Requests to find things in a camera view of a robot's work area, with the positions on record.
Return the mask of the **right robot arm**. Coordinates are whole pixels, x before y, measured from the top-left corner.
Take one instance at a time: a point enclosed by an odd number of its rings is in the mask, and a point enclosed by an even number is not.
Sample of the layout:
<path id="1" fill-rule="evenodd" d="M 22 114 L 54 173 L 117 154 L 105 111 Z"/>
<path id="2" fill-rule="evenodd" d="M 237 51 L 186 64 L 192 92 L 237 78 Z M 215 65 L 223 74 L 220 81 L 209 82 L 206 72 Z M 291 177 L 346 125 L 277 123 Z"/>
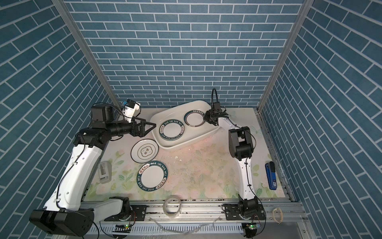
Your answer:
<path id="1" fill-rule="evenodd" d="M 255 149 L 250 129 L 234 123 L 226 112 L 210 109 L 206 112 L 204 120 L 209 124 L 219 126 L 228 131 L 228 148 L 231 157 L 235 158 L 239 172 L 239 214 L 247 219 L 257 217 L 266 218 L 262 206 L 253 187 L 251 172 L 251 158 Z"/>

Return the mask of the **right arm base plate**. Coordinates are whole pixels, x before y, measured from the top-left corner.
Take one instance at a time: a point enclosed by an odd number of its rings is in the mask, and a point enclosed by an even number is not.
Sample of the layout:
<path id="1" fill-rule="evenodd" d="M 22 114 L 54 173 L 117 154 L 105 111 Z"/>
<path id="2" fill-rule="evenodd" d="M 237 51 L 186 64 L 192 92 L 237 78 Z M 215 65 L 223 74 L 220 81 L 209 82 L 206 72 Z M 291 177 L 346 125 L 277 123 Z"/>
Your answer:
<path id="1" fill-rule="evenodd" d="M 227 221 L 238 220 L 265 220 L 266 212 L 264 207 L 259 204 L 256 207 L 244 207 L 238 204 L 222 204 L 221 209 Z"/>

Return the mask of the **green red rimmed plate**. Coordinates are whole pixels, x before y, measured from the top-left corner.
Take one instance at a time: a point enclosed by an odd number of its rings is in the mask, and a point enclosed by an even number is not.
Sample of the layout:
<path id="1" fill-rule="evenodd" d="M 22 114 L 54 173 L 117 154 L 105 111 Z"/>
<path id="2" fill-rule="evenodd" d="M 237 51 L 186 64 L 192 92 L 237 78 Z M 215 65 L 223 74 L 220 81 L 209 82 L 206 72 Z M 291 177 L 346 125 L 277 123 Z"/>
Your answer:
<path id="1" fill-rule="evenodd" d="M 192 110 L 184 115 L 184 123 L 190 127 L 199 127 L 205 123 L 204 113 L 200 110 Z"/>

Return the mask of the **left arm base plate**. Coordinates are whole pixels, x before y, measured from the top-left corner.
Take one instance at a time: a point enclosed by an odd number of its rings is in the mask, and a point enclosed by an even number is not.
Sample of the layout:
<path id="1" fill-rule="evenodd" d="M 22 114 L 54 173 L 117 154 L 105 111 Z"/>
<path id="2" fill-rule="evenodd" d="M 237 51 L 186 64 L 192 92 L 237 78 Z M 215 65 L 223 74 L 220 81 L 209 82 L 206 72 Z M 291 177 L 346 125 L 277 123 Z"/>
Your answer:
<path id="1" fill-rule="evenodd" d="M 146 205 L 132 205 L 117 214 L 104 219 L 105 222 L 139 222 L 144 221 L 146 216 Z"/>

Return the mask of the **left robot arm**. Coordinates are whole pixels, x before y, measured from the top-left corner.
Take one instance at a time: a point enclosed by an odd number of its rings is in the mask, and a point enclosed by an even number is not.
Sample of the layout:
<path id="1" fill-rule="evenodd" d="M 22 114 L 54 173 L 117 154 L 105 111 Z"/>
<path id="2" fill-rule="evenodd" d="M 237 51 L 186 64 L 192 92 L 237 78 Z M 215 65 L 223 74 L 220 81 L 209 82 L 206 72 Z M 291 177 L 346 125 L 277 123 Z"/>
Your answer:
<path id="1" fill-rule="evenodd" d="M 47 234 L 83 237 L 104 219 L 131 220 L 135 214 L 127 197 L 112 197 L 99 203 L 83 203 L 82 198 L 113 137 L 145 137 L 156 127 L 139 118 L 140 112 L 140 104 L 133 100 L 122 102 L 121 106 L 92 105 L 89 127 L 76 134 L 71 157 L 56 189 L 42 209 L 31 212 L 30 223 Z"/>

